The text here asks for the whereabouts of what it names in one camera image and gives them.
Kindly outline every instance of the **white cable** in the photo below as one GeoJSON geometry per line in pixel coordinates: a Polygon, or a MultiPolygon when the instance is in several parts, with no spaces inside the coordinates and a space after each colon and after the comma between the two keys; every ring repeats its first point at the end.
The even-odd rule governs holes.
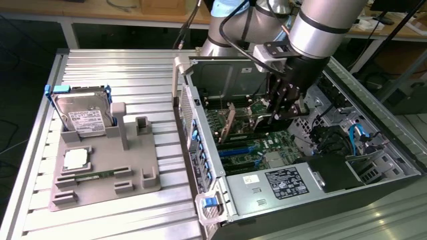
{"type": "Polygon", "coordinates": [[[8,149],[5,149],[3,152],[0,152],[0,155],[4,154],[7,151],[9,151],[12,148],[15,148],[16,146],[21,145],[23,143],[25,143],[29,139],[21,141],[20,143],[15,144],[13,146],[11,146],[8,149]]]}

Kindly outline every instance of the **power supply label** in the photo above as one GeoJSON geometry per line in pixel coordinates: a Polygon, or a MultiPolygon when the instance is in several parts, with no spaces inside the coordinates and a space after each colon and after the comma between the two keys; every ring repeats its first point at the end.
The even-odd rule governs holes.
{"type": "Polygon", "coordinates": [[[279,200],[310,193],[295,167],[266,172],[266,177],[279,200]]]}
{"type": "Polygon", "coordinates": [[[105,131],[100,110],[69,112],[69,119],[75,130],[80,134],[105,131]]]}

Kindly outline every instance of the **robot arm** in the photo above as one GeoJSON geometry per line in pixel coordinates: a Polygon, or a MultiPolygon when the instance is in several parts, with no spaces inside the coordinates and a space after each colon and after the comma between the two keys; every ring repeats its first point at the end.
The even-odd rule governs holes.
{"type": "MultiPolygon", "coordinates": [[[[216,0],[211,11],[211,24],[208,37],[201,48],[203,56],[232,57],[238,55],[238,50],[220,35],[220,24],[226,17],[240,5],[242,0],[216,0]]],[[[288,0],[270,0],[270,5],[282,22],[291,24],[291,8],[288,0]]],[[[263,44],[271,41],[282,41],[286,33],[282,24],[270,11],[267,0],[258,0],[255,6],[250,6],[250,1],[239,9],[227,24],[224,32],[234,43],[248,42],[263,44]]]]}
{"type": "MultiPolygon", "coordinates": [[[[287,0],[259,0],[255,6],[255,14],[262,14],[260,6],[263,3],[267,4],[267,1],[270,1],[271,6],[275,6],[272,8],[274,11],[276,9],[287,9],[286,7],[278,7],[278,2],[283,5],[287,0]]],[[[236,10],[235,15],[230,11],[232,16],[227,16],[223,19],[214,18],[214,24],[222,21],[219,25],[223,25],[223,37],[215,35],[218,26],[211,26],[201,54],[204,56],[212,53],[214,55],[216,54],[215,56],[230,56],[231,54],[236,56],[236,52],[232,50],[238,49],[242,54],[254,61],[256,60],[256,67],[262,72],[270,72],[267,74],[266,101],[268,102],[267,110],[272,113],[268,120],[268,124],[271,124],[274,120],[286,120],[308,114],[303,101],[307,89],[316,81],[330,61],[330,56],[335,53],[367,0],[304,0],[290,34],[284,40],[274,39],[274,34],[268,35],[264,32],[262,33],[264,36],[259,36],[262,34],[258,31],[263,29],[264,20],[256,22],[260,18],[255,17],[258,27],[254,30],[255,33],[248,32],[244,36],[255,35],[254,43],[264,42],[255,46],[254,56],[248,55],[235,44],[236,40],[242,40],[242,38],[239,39],[240,31],[238,32],[236,29],[242,26],[242,19],[248,19],[247,16],[251,9],[248,4],[243,5],[243,2],[248,2],[248,0],[239,2],[240,9],[231,9],[231,11],[236,10]],[[212,45],[215,44],[216,47],[222,46],[224,49],[228,47],[227,54],[222,54],[223,50],[212,50],[212,45]]],[[[266,21],[268,21],[266,26],[270,27],[267,30],[271,33],[275,31],[278,33],[280,23],[274,18],[274,15],[271,18],[266,18],[266,21]]]]}

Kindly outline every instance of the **blue pcie slot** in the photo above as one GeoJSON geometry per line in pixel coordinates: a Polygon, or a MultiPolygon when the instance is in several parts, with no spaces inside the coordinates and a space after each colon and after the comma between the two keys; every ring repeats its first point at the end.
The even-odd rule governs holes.
{"type": "Polygon", "coordinates": [[[250,154],[252,151],[254,151],[254,147],[250,146],[250,147],[243,147],[239,149],[219,151],[218,154],[219,154],[219,157],[222,158],[222,157],[230,157],[230,156],[240,155],[240,154],[250,154]]]}

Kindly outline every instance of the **circuit board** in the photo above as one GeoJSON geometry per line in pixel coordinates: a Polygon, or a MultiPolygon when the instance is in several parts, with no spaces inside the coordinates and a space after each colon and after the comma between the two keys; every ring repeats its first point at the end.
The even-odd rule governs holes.
{"type": "MultiPolygon", "coordinates": [[[[218,143],[230,109],[205,109],[204,113],[218,143]]],[[[256,119],[258,116],[264,114],[266,106],[260,100],[256,100],[250,107],[235,108],[235,120],[228,141],[224,144],[216,144],[220,161],[228,176],[272,168],[272,164],[266,158],[268,153],[275,153],[282,158],[283,163],[279,163],[278,167],[291,165],[303,156],[294,143],[292,135],[286,130],[267,133],[251,132],[251,119],[256,119]]]]}
{"type": "Polygon", "coordinates": [[[104,179],[104,178],[111,178],[115,176],[115,172],[127,170],[128,168],[117,168],[107,171],[100,171],[100,172],[91,172],[91,173],[84,173],[80,175],[73,175],[69,177],[63,177],[61,180],[68,180],[68,179],[76,179],[76,182],[83,182],[87,180],[95,180],[95,179],[104,179]]]}

